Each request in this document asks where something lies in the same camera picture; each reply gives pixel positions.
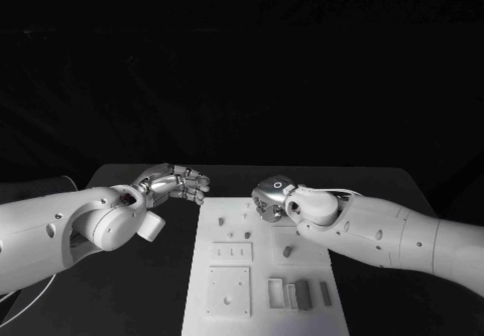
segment robotic arm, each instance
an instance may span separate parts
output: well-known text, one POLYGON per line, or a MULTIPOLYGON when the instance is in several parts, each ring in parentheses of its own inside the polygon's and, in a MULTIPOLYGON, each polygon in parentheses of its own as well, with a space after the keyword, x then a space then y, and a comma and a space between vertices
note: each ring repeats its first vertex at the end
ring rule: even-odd
POLYGON ((0 205, 0 294, 31 286, 91 254, 114 251, 136 233, 152 242, 165 220, 149 209, 169 197, 202 205, 209 182, 191 168, 160 164, 132 185, 0 205))
POLYGON ((415 270, 484 296, 484 227, 423 215, 350 190, 312 189, 284 176, 253 198, 261 218, 289 216, 302 236, 376 267, 415 270))

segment black background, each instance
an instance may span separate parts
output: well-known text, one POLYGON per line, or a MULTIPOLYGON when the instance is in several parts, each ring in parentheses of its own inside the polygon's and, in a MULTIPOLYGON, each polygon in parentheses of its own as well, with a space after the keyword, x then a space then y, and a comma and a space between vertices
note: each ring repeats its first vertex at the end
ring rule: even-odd
POLYGON ((2 21, 5 182, 83 187, 106 163, 401 167, 441 217, 483 222, 482 1, 124 11, 2 21))

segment black table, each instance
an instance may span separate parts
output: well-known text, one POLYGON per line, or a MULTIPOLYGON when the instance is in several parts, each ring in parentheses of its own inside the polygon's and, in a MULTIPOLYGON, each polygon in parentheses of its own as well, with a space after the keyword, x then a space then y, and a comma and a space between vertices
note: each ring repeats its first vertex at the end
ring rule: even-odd
MULTIPOLYGON (((132 183, 152 164, 108 164, 93 186, 132 183)), ((410 174, 395 168, 188 165, 211 177, 208 197, 250 197, 283 174, 313 188, 348 188, 434 216, 410 174)), ((166 227, 153 243, 136 236, 111 253, 62 272, 44 297, 0 335, 179 335, 191 279, 199 208, 172 199, 156 213, 166 227)), ((484 299, 430 274, 382 269, 332 252, 348 327, 356 335, 483 335, 484 299)), ((11 316, 47 281, 23 290, 11 316)))

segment white platform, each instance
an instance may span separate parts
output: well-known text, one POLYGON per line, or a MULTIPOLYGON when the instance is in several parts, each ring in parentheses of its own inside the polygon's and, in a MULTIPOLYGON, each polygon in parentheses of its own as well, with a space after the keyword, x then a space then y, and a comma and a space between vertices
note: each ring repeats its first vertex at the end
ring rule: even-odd
POLYGON ((196 231, 183 336, 349 335, 329 250, 309 244, 306 239, 293 232, 296 233, 296 224, 289 218, 277 223, 261 220, 251 198, 205 199, 196 231), (224 218, 222 226, 219 226, 219 218, 224 218), (274 229, 274 227, 289 227, 289 229, 274 229), (251 233, 250 239, 245 238, 247 232, 251 233), (227 258, 218 260, 214 258, 214 243, 251 243, 253 261, 241 261, 240 258, 234 261, 228 261, 227 258), (284 245, 291 245, 293 248, 290 258, 283 256, 284 245), (250 286, 240 285, 238 288, 234 285, 235 279, 240 279, 235 277, 242 277, 242 274, 235 275, 238 269, 221 269, 222 278, 217 278, 217 281, 231 280, 227 289, 214 292, 211 285, 217 286, 214 285, 217 281, 211 272, 212 267, 240 267, 240 270, 248 267, 251 269, 250 286), (268 308, 268 279, 284 280, 287 309, 268 308), (290 309, 287 285, 294 284, 300 279, 307 280, 310 285, 313 301, 310 311, 290 309), (330 307, 325 306, 320 288, 323 281, 327 283, 332 297, 330 307), (250 289, 251 296, 248 317, 245 316, 248 306, 245 288, 250 289), (231 298, 229 304, 224 303, 225 298, 231 298), (208 307, 217 307, 217 316, 208 313, 208 307))

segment black backdrop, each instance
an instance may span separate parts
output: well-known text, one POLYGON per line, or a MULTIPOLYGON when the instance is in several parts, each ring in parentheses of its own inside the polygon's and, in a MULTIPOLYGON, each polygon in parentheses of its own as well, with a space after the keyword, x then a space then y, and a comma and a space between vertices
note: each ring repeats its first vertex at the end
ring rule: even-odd
POLYGON ((0 179, 84 186, 123 162, 401 167, 446 214, 483 171, 483 9, 330 4, 6 27, 0 179))

